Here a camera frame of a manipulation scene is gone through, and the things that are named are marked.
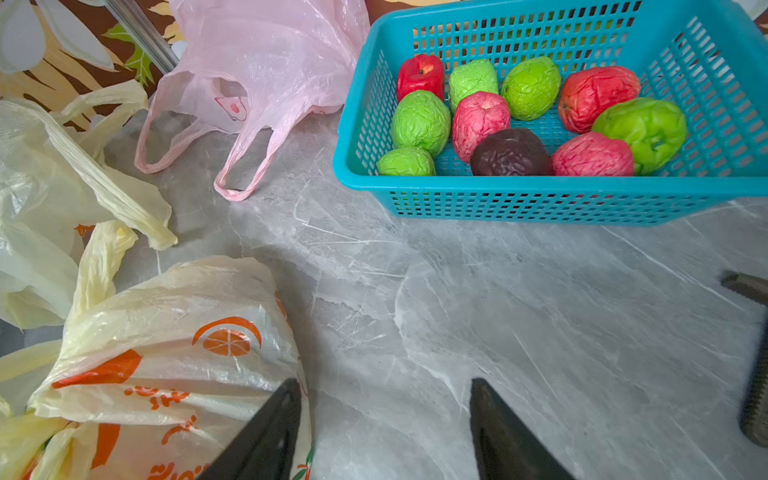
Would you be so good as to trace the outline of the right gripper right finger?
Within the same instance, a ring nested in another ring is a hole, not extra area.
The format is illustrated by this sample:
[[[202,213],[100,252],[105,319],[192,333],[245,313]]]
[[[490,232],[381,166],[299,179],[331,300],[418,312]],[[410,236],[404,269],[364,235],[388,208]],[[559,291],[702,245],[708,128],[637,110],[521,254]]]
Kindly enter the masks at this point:
[[[573,480],[484,379],[471,383],[470,429],[481,479]]]

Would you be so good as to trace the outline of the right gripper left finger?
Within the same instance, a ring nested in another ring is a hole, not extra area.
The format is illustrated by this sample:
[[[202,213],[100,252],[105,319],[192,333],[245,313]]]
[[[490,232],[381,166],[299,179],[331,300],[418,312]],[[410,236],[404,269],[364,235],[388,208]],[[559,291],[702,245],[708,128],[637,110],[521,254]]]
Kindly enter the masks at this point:
[[[301,412],[299,382],[287,379],[197,479],[288,480]]]

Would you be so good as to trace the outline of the pale yellow bag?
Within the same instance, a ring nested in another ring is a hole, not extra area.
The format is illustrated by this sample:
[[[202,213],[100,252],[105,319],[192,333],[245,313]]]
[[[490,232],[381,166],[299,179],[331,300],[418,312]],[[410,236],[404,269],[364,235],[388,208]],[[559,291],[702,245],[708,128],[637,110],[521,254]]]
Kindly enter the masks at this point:
[[[309,399],[293,331],[270,270],[253,258],[177,264],[117,291],[136,234],[98,224],[63,336],[1,360],[5,479],[197,479],[287,381],[298,425],[288,476],[313,459]]]

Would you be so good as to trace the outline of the dark purple fruit toy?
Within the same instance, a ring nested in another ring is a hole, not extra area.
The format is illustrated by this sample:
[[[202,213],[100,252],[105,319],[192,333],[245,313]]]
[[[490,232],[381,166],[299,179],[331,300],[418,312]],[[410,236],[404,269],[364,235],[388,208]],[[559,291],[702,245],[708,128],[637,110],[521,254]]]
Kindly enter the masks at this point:
[[[552,160],[542,141],[527,128],[491,134],[470,158],[474,176],[552,176]]]

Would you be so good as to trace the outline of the small green fruit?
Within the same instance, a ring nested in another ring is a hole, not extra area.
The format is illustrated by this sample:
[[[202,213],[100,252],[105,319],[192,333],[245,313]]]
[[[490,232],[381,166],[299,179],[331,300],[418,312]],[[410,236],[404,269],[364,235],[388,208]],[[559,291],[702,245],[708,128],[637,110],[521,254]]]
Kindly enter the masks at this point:
[[[377,169],[385,176],[436,175],[431,155],[419,147],[401,147],[386,153],[377,162]]]

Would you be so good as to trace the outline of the small red fruit toy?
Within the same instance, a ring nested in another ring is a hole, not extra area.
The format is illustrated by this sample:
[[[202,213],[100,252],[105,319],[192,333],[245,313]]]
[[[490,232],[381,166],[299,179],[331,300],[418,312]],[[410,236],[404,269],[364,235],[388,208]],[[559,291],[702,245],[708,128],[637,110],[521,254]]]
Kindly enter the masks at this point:
[[[635,174],[630,146],[598,132],[579,135],[563,144],[552,156],[556,176],[629,177]]]

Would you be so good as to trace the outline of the pink red fruit toy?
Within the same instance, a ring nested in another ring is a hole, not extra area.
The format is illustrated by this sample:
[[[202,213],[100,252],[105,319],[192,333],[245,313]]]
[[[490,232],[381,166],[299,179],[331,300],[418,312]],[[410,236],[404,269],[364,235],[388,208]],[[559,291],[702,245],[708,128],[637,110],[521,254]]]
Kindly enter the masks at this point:
[[[469,163],[477,146],[488,136],[507,129],[510,112],[498,94],[477,92],[461,100],[453,119],[452,142],[458,158]]]

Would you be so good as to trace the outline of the green cabbage toy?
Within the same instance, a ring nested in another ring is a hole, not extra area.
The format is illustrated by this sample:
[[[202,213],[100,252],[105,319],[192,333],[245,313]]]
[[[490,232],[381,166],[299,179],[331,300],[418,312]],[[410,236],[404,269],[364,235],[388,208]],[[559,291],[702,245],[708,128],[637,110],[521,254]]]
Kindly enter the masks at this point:
[[[451,112],[436,95],[414,91],[398,104],[391,125],[396,148],[419,147],[436,157],[444,150],[451,132]]]

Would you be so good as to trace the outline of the yellow plastic bag with fruit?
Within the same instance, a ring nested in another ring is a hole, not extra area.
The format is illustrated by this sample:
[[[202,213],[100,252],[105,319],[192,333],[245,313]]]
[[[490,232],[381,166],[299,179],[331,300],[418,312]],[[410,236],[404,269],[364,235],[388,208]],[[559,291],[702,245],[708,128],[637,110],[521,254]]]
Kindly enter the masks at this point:
[[[21,330],[63,324],[83,250],[80,226],[121,220],[155,250],[177,244],[159,190],[104,160],[104,148],[148,96],[135,80],[48,113],[1,103],[1,318]]]

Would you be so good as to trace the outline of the green round fruit toy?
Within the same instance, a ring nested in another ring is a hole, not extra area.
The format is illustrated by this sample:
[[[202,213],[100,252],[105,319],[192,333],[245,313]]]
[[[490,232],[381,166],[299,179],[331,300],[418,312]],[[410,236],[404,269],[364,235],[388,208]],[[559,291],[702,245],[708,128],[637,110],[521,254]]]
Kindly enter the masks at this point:
[[[636,176],[660,170],[679,152],[688,136],[686,116],[676,104],[646,97],[606,109],[595,120],[592,131],[629,145]]]

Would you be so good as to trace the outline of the green apple toy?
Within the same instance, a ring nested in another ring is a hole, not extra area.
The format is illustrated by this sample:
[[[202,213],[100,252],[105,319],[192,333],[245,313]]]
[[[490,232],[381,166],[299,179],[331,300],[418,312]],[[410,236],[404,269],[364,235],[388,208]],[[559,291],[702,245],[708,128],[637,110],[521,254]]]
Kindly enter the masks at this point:
[[[561,86],[561,75],[547,56],[525,60],[514,67],[502,83],[501,96],[510,116],[532,121],[554,105]]]

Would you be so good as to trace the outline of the green bumpy fruit toy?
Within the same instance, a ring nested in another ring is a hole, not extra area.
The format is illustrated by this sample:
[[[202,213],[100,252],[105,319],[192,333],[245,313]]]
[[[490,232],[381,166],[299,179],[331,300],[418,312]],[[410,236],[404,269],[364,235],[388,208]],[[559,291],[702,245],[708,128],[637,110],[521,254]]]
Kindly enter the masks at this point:
[[[499,94],[498,76],[487,59],[473,60],[456,68],[449,77],[449,100],[452,112],[459,103],[478,92]]]

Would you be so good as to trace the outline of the pink plastic bag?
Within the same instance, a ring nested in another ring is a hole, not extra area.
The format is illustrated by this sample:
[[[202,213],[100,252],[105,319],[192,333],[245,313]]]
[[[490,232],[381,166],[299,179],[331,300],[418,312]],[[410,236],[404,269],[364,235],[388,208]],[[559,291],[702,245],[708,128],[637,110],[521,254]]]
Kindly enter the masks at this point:
[[[140,132],[134,164],[150,174],[170,167],[199,137],[236,137],[214,180],[225,199],[250,197],[290,131],[306,116],[345,104],[371,22],[363,1],[173,1],[187,42],[164,75]],[[153,121],[193,116],[157,161],[146,160]]]

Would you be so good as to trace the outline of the red apple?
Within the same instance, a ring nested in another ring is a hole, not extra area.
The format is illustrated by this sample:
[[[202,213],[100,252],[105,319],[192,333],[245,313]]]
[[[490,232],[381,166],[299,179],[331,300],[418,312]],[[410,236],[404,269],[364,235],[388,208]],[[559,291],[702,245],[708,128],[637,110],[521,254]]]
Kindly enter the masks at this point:
[[[402,63],[397,83],[396,98],[402,101],[407,95],[418,90],[433,93],[444,99],[445,70],[440,58],[420,54]]]

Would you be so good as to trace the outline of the teal plastic basket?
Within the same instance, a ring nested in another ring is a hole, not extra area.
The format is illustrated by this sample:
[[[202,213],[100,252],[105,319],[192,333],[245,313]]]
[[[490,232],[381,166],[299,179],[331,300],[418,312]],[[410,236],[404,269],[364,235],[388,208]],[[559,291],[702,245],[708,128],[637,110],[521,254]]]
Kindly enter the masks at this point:
[[[380,176],[392,149],[396,77],[418,54],[447,71],[489,60],[499,76],[551,58],[563,76],[619,65],[643,96],[686,116],[662,169],[629,179],[476,177],[452,148],[433,177]],[[732,1],[463,1],[391,12],[372,26],[339,125],[337,179],[396,216],[515,222],[662,224],[767,193],[767,42]]]

